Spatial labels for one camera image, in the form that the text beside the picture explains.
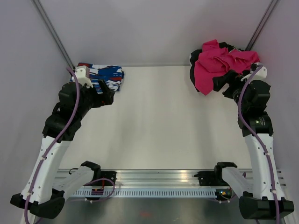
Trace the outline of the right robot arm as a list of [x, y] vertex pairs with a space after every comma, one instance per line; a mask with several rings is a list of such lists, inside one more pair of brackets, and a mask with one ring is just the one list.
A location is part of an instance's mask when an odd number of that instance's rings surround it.
[[248, 182], [232, 162], [218, 162], [213, 180], [228, 184], [239, 198], [244, 219], [274, 220], [277, 224], [294, 212], [293, 201], [287, 200], [281, 188], [273, 153], [273, 127], [265, 111], [270, 99], [270, 85], [255, 80], [257, 71], [242, 78], [234, 71], [213, 78], [213, 90], [228, 84], [223, 96], [234, 100], [238, 109], [238, 125], [248, 147], [253, 182]]

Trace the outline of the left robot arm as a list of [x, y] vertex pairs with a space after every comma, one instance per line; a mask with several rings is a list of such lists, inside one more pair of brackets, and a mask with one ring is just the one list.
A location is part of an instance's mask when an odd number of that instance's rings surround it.
[[93, 108], [111, 105], [115, 92], [105, 81], [99, 80], [102, 93], [94, 87], [75, 82], [66, 83], [58, 94], [59, 102], [46, 119], [40, 153], [26, 187], [12, 195], [10, 203], [24, 209], [25, 218], [31, 213], [37, 217], [54, 219], [67, 199], [87, 183], [101, 183], [100, 165], [85, 161], [61, 182], [55, 181], [62, 158], [83, 117]]

